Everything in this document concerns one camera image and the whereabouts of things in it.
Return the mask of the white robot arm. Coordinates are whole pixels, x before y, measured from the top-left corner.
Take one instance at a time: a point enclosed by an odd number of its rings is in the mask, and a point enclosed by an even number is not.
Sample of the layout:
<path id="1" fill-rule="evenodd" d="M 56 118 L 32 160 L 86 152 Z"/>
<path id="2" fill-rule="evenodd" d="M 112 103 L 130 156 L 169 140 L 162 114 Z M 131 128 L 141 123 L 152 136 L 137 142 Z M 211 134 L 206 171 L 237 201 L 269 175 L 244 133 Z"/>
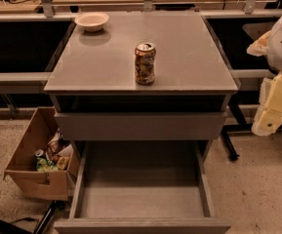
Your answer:
<path id="1" fill-rule="evenodd" d="M 262 80 L 260 106 L 252 125 L 253 134 L 266 137 L 282 125 L 282 16 L 248 47 L 247 53 L 256 57 L 266 56 L 269 67 L 278 72 L 273 79 Z"/>

